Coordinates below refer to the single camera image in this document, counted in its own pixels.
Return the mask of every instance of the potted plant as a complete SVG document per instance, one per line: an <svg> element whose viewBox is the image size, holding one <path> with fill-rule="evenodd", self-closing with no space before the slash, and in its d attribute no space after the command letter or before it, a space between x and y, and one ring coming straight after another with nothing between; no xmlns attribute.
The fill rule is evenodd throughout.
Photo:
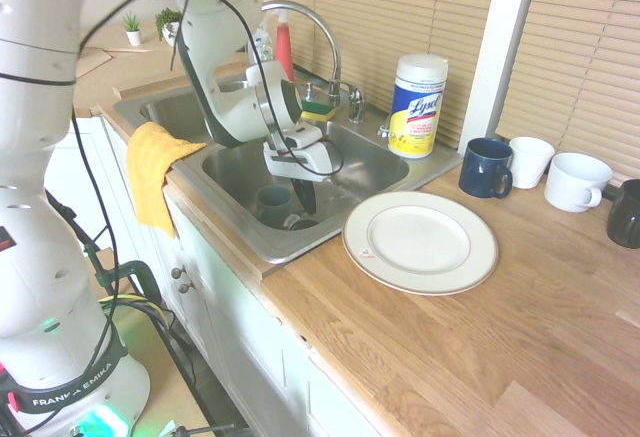
<svg viewBox="0 0 640 437"><path fill-rule="evenodd" d="M124 22L124 28L127 31L129 43L133 46L140 45L140 21L136 17L136 14L128 12L122 17L122 20Z"/></svg>
<svg viewBox="0 0 640 437"><path fill-rule="evenodd" d="M176 41L176 34L178 33L178 26L182 19L182 12L171 10L166 8L159 14L156 14L156 29L158 29L158 40L167 41L167 43L173 47Z"/></svg>

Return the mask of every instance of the dark cup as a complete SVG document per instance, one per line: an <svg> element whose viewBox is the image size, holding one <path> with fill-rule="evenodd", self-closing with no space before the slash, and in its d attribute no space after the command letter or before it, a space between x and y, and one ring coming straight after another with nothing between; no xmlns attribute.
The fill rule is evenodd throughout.
<svg viewBox="0 0 640 437"><path fill-rule="evenodd" d="M613 201L607 235L616 244L640 249L640 180L627 180Z"/></svg>
<svg viewBox="0 0 640 437"><path fill-rule="evenodd" d="M281 229L291 213L291 191L282 185L268 185L256 195L257 218L274 229Z"/></svg>
<svg viewBox="0 0 640 437"><path fill-rule="evenodd" d="M506 197L513 184L509 170L512 156L511 147L499 140L479 138L469 141L458 185L467 194L481 199Z"/></svg>

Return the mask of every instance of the sponge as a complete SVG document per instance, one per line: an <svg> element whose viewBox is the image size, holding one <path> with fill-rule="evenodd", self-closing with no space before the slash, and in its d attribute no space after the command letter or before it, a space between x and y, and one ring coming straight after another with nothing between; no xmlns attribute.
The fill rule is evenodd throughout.
<svg viewBox="0 0 640 437"><path fill-rule="evenodd" d="M309 100L302 101L302 115L305 120L318 120L326 122L336 115L336 109L332 105L321 104Z"/></svg>

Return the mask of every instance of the yellow towel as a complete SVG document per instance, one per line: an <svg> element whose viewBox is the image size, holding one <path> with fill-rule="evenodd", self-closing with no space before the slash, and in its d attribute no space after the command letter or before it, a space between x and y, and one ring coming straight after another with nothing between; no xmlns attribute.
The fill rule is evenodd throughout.
<svg viewBox="0 0 640 437"><path fill-rule="evenodd" d="M129 140L127 170L138 222L164 230L175 238L173 222L164 201L164 177L176 160L206 146L173 137L154 122L140 126Z"/></svg>

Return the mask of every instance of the white cup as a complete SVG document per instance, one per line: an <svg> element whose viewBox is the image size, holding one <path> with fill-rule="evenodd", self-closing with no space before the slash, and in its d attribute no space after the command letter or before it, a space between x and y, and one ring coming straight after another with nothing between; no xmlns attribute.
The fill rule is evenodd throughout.
<svg viewBox="0 0 640 437"><path fill-rule="evenodd" d="M613 171L604 162L584 154L558 154L551 161L544 196L560 210L584 212L602 201Z"/></svg>
<svg viewBox="0 0 640 437"><path fill-rule="evenodd" d="M535 137L516 137L509 142L509 146L513 150L509 165L513 186L533 189L540 182L555 149L550 143Z"/></svg>

